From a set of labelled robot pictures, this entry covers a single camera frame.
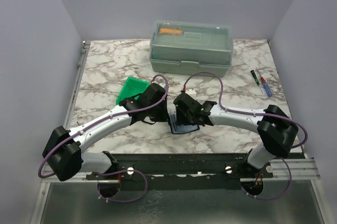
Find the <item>black card holder wallet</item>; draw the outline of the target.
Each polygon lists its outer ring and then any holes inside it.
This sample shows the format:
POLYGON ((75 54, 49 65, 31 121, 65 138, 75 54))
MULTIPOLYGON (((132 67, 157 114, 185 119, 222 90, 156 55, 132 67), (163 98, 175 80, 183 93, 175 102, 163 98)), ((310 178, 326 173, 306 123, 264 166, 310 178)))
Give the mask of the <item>black card holder wallet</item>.
POLYGON ((198 131, 200 129, 199 125, 178 125, 175 113, 171 113, 168 116, 168 123, 172 134, 183 135, 198 131))

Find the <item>green plastic bin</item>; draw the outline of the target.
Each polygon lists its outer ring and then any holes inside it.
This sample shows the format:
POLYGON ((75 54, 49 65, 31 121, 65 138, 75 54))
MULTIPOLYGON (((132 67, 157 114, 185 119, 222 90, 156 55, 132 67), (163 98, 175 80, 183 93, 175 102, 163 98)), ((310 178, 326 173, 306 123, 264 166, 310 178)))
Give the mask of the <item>green plastic bin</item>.
POLYGON ((128 77, 117 97, 116 104, 118 105, 125 98, 129 98, 143 93, 149 85, 150 82, 133 77, 128 77))

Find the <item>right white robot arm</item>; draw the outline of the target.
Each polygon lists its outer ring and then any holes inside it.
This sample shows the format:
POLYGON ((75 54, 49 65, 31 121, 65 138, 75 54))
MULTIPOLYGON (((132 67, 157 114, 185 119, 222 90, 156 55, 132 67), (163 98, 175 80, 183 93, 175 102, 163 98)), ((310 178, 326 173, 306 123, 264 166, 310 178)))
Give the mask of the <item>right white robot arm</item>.
POLYGON ((272 159, 289 156, 298 126, 275 105, 267 109, 234 109, 215 101, 200 104, 185 92, 173 101, 176 123, 198 126, 231 126, 245 129, 260 136, 261 143, 249 151, 241 170, 250 178, 255 177, 272 159))

